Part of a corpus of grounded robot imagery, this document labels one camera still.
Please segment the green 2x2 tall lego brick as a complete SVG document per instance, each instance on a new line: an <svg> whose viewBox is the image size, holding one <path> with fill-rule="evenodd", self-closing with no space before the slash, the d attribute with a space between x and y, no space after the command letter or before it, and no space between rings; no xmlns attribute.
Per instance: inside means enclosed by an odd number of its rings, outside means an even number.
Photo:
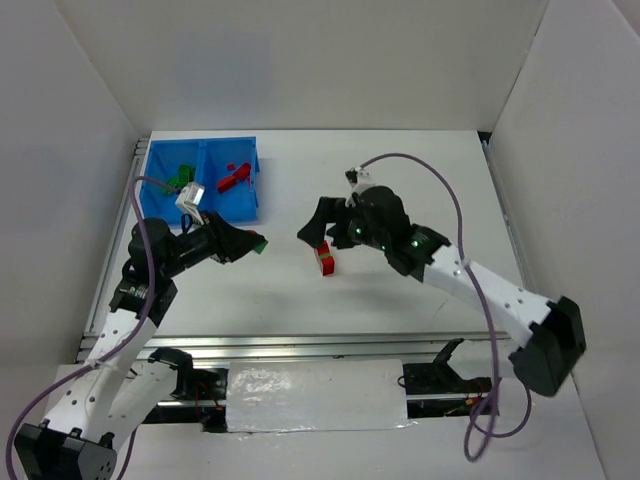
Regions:
<svg viewBox="0 0 640 480"><path fill-rule="evenodd" d="M253 249L253 251L254 251L256 254L260 255L260 254L265 250L265 248L267 247L267 245L268 245L268 241L267 241L267 240L264 240L264 241L262 241L261 243L259 243L259 244L258 244L258 245Z"/></svg>

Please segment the red green lego tower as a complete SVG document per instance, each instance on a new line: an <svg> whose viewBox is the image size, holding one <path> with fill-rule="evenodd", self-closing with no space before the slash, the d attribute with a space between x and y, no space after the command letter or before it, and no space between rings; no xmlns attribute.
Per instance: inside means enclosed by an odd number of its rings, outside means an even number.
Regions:
<svg viewBox="0 0 640 480"><path fill-rule="evenodd" d="M314 248L314 254L319 264L322 276L326 277L333 275L335 273L336 263L326 240L323 241L323 244L320 247Z"/></svg>

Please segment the green 2x4 lego plate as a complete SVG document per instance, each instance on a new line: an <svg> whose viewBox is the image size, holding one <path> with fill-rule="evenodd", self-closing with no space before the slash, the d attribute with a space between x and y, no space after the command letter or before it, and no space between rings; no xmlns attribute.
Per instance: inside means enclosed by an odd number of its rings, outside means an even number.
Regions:
<svg viewBox="0 0 640 480"><path fill-rule="evenodd" d="M178 194L183 186L180 178L176 176L170 177L165 184L161 186L161 193L165 196Z"/></svg>

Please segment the dark green 2x2 lego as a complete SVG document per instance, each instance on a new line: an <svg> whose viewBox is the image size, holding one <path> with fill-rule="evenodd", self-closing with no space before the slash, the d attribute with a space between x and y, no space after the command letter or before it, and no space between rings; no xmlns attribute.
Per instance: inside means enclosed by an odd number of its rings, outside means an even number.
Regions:
<svg viewBox="0 0 640 480"><path fill-rule="evenodd" d="M194 166L182 164L178 168L178 179L182 183L192 182L195 178L195 172Z"/></svg>

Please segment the red 2x4 lego brick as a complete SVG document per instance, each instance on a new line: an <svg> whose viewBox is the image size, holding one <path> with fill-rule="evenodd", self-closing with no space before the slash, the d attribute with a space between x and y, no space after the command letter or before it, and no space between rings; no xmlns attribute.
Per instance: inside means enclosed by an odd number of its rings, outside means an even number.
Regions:
<svg viewBox="0 0 640 480"><path fill-rule="evenodd" d="M238 169L236 169L233 173L233 177L237 182L242 182L247 180L251 175L251 164L248 162L243 163Z"/></svg>

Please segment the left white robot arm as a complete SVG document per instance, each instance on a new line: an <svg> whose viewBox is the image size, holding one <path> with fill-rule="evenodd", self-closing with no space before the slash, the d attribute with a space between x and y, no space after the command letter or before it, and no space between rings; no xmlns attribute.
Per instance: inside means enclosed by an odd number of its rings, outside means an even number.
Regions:
<svg viewBox="0 0 640 480"><path fill-rule="evenodd" d="M131 371L177 295L174 279L202 261L232 263L267 244L217 213L204 212L201 220L179 235L160 218L133 227L129 258L89 356L53 384L62 396L39 423L13 427L8 450L27 478L120 477L118 453L155 405L166 396L192 395L193 359L184 351L160 347L142 370Z"/></svg>

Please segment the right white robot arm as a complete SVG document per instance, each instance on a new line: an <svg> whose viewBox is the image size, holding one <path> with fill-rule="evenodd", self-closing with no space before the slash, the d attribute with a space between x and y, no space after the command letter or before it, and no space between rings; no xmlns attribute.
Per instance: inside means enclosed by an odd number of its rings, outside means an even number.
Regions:
<svg viewBox="0 0 640 480"><path fill-rule="evenodd" d="M586 351L576 302L566 296L550 300L464 259L444 235L413 223L400 197L386 186L348 198L320 198L297 236L313 248L330 238L337 249L377 249L400 275L489 312L515 344L508 356L515 377L539 395L556 395Z"/></svg>

